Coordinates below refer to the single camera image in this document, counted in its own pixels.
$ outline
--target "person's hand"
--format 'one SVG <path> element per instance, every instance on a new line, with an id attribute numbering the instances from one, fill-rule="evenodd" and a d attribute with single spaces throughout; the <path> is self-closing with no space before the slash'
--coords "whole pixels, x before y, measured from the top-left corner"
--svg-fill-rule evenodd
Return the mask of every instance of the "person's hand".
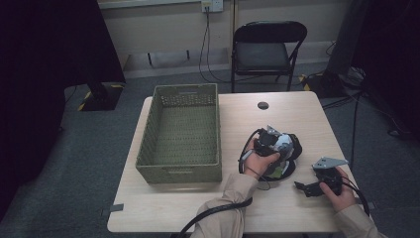
<path id="1" fill-rule="evenodd" d="M 249 142 L 247 145 L 247 151 L 254 148 L 254 140 L 256 139 L 257 138 L 253 138 Z M 280 153 L 275 153 L 267 157 L 261 157 L 257 153 L 252 152 L 244 162 L 244 174 L 259 179 L 260 176 L 265 173 L 268 166 L 279 158 Z"/>
<path id="2" fill-rule="evenodd" d="M 344 178 L 349 178 L 349 176 L 340 168 L 337 167 L 337 170 Z M 322 191 L 324 191 L 325 195 L 330 199 L 331 203 L 333 203 L 334 210 L 337 212 L 356 204 L 355 195 L 353 191 L 348 186 L 342 185 L 342 192 L 340 195 L 336 195 L 324 182 L 320 182 L 319 186 L 321 187 Z"/>

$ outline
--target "handheld controller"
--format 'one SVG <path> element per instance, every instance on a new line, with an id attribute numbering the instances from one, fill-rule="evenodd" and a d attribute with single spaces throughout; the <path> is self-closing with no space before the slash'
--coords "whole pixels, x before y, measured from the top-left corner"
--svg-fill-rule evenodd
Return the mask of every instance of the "handheld controller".
<path id="1" fill-rule="evenodd" d="M 315 176 L 318 178 L 317 182 L 311 184 L 303 184 L 300 182 L 295 182 L 296 188 L 303 190 L 307 197 L 310 196 L 320 196 L 324 194 L 319 186 L 320 182 L 324 182 L 336 195 L 340 195 L 342 192 L 343 180 L 339 171 L 336 168 L 330 169 L 314 169 Z"/>
<path id="2" fill-rule="evenodd" d="M 280 159 L 267 168 L 261 180 L 280 180 L 289 177 L 296 168 L 294 160 L 302 153 L 302 147 L 297 137 L 294 134 L 280 133 L 274 128 L 267 126 L 266 130 L 261 128 L 254 132 L 246 146 L 256 133 L 259 134 L 259 137 L 254 140 L 255 153 L 261 157 L 280 153 Z M 245 151 L 246 146 L 239 159 L 240 173 L 243 172 L 243 162 L 250 153 Z"/>
<path id="3" fill-rule="evenodd" d="M 342 192 L 343 179 L 340 172 L 336 169 L 336 166 L 345 165 L 348 162 L 345 160 L 336 160 L 331 158 L 321 158 L 312 169 L 315 172 L 317 182 L 311 184 L 303 184 L 301 182 L 295 182 L 296 188 L 303 190 L 307 197 L 320 196 L 324 194 L 319 186 L 320 182 L 324 182 L 336 195 L 340 195 Z"/>

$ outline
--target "beige sleeve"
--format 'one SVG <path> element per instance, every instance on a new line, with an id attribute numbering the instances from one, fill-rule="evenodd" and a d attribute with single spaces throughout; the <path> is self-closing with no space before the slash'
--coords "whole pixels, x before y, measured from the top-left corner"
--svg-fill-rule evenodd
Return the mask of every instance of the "beige sleeve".
<path id="1" fill-rule="evenodd" d="M 377 231 L 373 221 L 356 204 L 338 212 L 335 218 L 340 230 L 348 238 L 386 237 Z"/>
<path id="2" fill-rule="evenodd" d="M 197 214 L 219 205 L 239 203 L 253 196 L 258 181 L 250 176 L 230 175 L 223 196 L 205 202 Z M 245 208 L 221 211 L 203 218 L 195 224 L 191 238 L 241 238 L 244 232 Z"/>

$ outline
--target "mesh pattern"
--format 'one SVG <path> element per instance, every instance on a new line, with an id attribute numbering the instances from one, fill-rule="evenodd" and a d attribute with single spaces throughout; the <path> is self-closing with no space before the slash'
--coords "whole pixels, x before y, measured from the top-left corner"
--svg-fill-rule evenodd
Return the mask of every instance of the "mesh pattern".
<path id="1" fill-rule="evenodd" d="M 136 167 L 148 183 L 221 180 L 216 84 L 155 89 Z"/>

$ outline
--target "white wall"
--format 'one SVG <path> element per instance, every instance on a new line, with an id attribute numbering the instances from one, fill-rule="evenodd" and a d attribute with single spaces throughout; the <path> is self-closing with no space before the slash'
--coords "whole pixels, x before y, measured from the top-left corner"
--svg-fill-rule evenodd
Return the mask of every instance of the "white wall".
<path id="1" fill-rule="evenodd" d="M 309 44 L 336 39 L 350 0 L 237 2 L 237 25 L 260 20 L 298 21 L 308 28 L 305 43 Z M 223 13 L 210 14 L 211 47 L 214 49 L 230 46 L 231 3 L 225 0 Z M 206 16 L 201 13 L 200 2 L 102 9 L 102 14 L 119 54 L 201 49 Z"/>

